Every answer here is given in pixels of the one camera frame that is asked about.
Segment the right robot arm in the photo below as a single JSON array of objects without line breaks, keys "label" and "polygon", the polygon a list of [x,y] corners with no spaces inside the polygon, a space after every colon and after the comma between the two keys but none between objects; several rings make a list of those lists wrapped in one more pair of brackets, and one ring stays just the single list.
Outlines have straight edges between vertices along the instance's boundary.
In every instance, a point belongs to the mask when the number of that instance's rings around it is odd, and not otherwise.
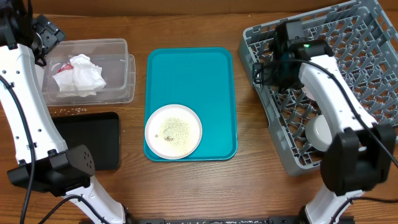
[{"label": "right robot arm", "polygon": [[253,75],[265,85],[306,87],[325,118],[331,143],[320,162],[323,185],[301,211],[297,223],[338,223],[364,193],[385,182],[392,164],[396,132],[378,124],[362,107],[341,76],[325,40],[308,40],[299,20],[275,28],[272,60]]}]

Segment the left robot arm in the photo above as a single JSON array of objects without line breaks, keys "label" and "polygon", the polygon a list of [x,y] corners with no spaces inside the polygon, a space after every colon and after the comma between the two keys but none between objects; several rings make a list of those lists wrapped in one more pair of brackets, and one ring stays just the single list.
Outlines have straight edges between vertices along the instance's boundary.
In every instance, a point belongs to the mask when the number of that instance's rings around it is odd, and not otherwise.
[{"label": "left robot arm", "polygon": [[53,123],[37,80],[36,66],[65,39],[31,2],[1,2],[1,105],[14,138],[18,166],[10,182],[31,192],[49,192],[74,203],[93,223],[132,223],[95,177],[84,145],[69,148]]}]

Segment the grey bowl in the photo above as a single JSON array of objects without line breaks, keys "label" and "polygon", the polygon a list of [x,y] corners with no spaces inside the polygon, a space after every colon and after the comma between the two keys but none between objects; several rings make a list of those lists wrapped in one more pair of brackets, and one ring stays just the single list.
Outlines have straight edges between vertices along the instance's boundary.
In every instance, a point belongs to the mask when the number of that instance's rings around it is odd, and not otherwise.
[{"label": "grey bowl", "polygon": [[332,142],[331,131],[321,114],[312,118],[305,127],[307,141],[318,151],[326,152]]}]

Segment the red foil wrapper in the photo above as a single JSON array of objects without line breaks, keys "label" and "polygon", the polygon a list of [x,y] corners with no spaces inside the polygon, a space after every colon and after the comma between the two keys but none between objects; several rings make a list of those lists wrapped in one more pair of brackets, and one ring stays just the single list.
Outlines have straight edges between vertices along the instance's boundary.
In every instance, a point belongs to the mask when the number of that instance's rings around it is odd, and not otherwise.
[{"label": "red foil wrapper", "polygon": [[58,73],[65,71],[65,70],[73,70],[73,66],[70,63],[65,63],[61,66],[61,68],[58,70]]}]

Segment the white napkin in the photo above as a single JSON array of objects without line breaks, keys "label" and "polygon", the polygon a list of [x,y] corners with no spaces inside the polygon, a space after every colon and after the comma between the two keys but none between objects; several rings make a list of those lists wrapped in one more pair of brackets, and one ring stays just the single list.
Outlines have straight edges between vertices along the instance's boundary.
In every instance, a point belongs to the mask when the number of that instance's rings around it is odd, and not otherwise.
[{"label": "white napkin", "polygon": [[93,64],[91,59],[80,54],[70,59],[73,67],[73,82],[77,90],[95,90],[106,86],[101,72],[102,68]]},{"label": "white napkin", "polygon": [[64,70],[59,72],[53,76],[53,79],[56,81],[59,87],[60,94],[58,94],[58,97],[86,97],[90,95],[96,95],[95,92],[76,93],[78,90],[91,89],[93,80],[90,78],[79,77],[78,75],[74,74],[73,70]]}]

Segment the grey dishwasher rack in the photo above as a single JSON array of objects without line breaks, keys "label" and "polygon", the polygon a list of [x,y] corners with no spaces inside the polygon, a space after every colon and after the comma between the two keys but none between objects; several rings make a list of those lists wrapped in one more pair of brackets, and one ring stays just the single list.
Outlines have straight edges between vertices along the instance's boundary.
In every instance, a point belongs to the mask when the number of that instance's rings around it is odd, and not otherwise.
[{"label": "grey dishwasher rack", "polygon": [[[299,14],[305,35],[323,39],[358,101],[378,123],[397,125],[397,31],[377,1],[348,1]],[[302,90],[255,85],[282,165],[291,176],[318,169],[322,154],[305,137],[320,114]]]}]

